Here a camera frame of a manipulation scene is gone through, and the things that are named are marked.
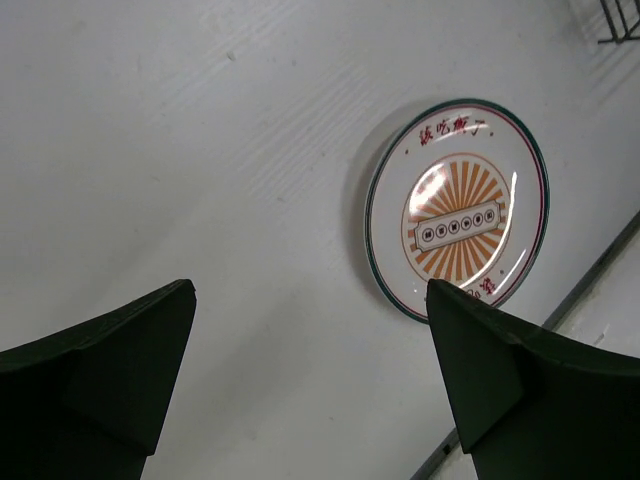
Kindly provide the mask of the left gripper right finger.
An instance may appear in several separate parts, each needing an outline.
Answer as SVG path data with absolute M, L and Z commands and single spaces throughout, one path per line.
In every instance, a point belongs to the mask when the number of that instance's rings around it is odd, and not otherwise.
M 430 280 L 428 322 L 461 447 L 481 479 L 636 479 L 639 361 Z

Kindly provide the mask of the sunburst patterned white plate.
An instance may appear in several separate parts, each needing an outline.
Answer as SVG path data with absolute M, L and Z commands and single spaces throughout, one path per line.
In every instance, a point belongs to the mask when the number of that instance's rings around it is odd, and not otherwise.
M 533 267 L 549 207 L 527 126 L 488 100 L 445 101 L 402 125 L 379 156 L 365 197 L 366 258 L 386 299 L 415 321 L 428 319 L 434 279 L 498 307 Z

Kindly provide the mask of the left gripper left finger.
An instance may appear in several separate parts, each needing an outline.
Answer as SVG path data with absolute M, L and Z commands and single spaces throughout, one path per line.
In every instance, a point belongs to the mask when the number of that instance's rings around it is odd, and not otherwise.
M 195 287 L 179 279 L 2 352 L 2 478 L 141 478 L 195 311 Z

